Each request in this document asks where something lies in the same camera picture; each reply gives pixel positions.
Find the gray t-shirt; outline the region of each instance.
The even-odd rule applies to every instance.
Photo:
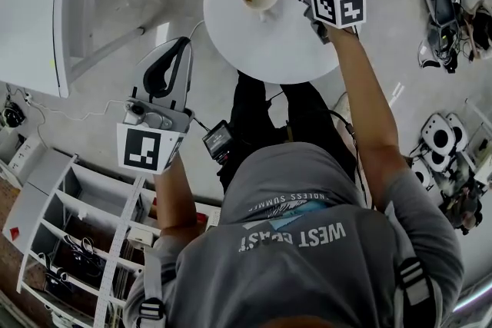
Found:
[[[463,279],[453,228],[410,170],[388,184],[385,198],[439,284],[448,314]],[[387,218],[363,204],[319,147],[255,152],[231,182],[216,228],[185,247],[173,237],[156,242],[166,326],[252,328],[299,315],[335,326],[393,326],[397,240]],[[145,299],[142,276],[125,307],[128,327]]]

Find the brown floor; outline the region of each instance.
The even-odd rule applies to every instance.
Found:
[[[8,212],[17,198],[19,190],[13,188],[8,182],[0,179],[0,228],[3,228],[7,220]],[[36,300],[31,294],[23,291],[18,293],[17,287],[18,270],[21,266],[22,254],[0,234],[0,290],[39,326],[52,326],[52,318],[45,306]],[[37,289],[42,289],[45,275],[40,266],[30,269],[25,280]]]

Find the gray floor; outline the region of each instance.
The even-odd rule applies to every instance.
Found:
[[[464,0],[464,5],[471,7],[476,1]],[[465,98],[473,98],[484,107],[492,102],[487,94],[492,77],[490,61],[469,64],[461,56],[455,75],[448,75],[443,69],[419,69],[417,49],[427,26],[424,0],[367,2],[368,20],[361,41],[388,100],[398,83],[404,85],[402,95],[392,107],[403,153],[408,153],[417,143],[419,130],[433,112],[462,112]],[[131,71],[150,49],[166,38],[188,35],[202,19],[202,0],[97,0],[97,46],[142,24],[149,27],[148,31],[79,78],[72,85],[69,98],[34,93],[35,100],[52,109],[63,110],[73,118],[83,117],[89,111],[103,111],[108,100],[125,100],[131,93]],[[237,74],[215,49],[204,25],[198,28],[193,44],[195,62],[188,107],[211,127],[229,117]],[[334,105],[344,92],[338,68],[313,84],[329,105]],[[268,96],[279,91],[278,86],[267,86]],[[35,130],[42,118],[34,109],[26,111],[29,120],[23,129],[28,133]],[[118,169],[116,159],[115,125],[123,117],[121,105],[112,104],[105,116],[89,117],[86,121],[71,121],[47,111],[45,115],[46,124],[40,130],[48,144],[77,153],[82,159],[101,167],[125,172]],[[280,126],[286,115],[287,103],[280,96],[274,100],[271,117]],[[181,155],[193,192],[220,200],[223,192],[215,176],[218,166],[204,148],[203,135],[203,130],[193,123]]]

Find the table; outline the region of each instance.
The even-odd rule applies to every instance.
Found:
[[[95,0],[0,0],[0,80],[68,97],[69,85],[76,78],[144,33],[143,28],[136,28],[97,51],[90,51],[94,3]],[[81,60],[73,65],[72,57]]]
[[[273,19],[262,23],[241,0],[204,0],[204,20],[217,50],[238,70],[273,84],[297,84],[338,66],[334,46],[321,44],[305,9],[297,0],[278,0]]]

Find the round white table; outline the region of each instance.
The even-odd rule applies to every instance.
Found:
[[[204,20],[217,50],[238,70],[272,84],[297,84],[338,66],[334,46],[322,45],[303,16],[306,7],[278,0],[261,22],[241,0],[204,0]]]

